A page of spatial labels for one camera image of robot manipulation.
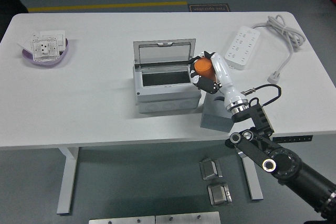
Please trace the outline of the white and black robot right hand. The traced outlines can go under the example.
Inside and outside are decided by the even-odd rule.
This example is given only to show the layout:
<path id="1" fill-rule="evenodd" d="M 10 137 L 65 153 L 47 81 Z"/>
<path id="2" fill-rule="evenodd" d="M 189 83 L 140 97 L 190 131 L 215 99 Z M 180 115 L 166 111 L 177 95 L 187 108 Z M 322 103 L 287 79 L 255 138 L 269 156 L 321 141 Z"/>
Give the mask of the white and black robot right hand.
<path id="1" fill-rule="evenodd" d="M 235 88 L 228 64 L 221 55 L 204 51 L 188 61 L 188 68 L 193 85 L 209 94 L 220 92 L 224 96 L 227 111 L 234 114 L 234 110 L 248 108 L 246 96 Z"/>

